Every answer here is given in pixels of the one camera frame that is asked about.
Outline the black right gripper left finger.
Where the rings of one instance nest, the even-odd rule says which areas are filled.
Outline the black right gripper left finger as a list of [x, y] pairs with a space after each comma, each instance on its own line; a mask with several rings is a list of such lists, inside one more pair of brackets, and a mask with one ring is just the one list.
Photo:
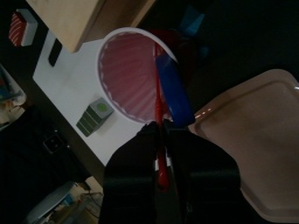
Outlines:
[[97, 224], [155, 224], [155, 143], [157, 125], [147, 124], [107, 162]]

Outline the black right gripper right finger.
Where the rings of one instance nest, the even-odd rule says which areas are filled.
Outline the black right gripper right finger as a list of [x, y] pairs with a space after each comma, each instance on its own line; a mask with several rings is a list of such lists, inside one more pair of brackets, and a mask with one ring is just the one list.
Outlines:
[[239, 167], [211, 141], [164, 122], [183, 224], [240, 224]]

